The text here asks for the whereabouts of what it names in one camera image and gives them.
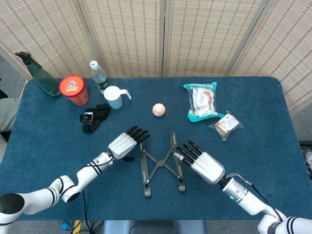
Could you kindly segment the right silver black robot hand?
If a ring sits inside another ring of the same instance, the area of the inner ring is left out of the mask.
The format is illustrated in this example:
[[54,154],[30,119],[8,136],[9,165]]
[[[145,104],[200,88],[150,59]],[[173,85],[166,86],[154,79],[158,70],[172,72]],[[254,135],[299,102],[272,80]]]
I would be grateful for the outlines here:
[[174,156],[188,165],[199,177],[210,184],[217,184],[225,175],[225,168],[215,158],[189,140],[183,148],[177,146]]

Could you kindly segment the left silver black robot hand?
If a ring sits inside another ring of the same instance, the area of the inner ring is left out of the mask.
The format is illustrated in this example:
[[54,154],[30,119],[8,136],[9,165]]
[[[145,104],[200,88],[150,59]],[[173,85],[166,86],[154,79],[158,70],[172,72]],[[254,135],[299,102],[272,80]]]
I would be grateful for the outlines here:
[[137,145],[149,137],[148,130],[133,126],[126,132],[121,133],[108,145],[108,153],[114,159],[123,159]]

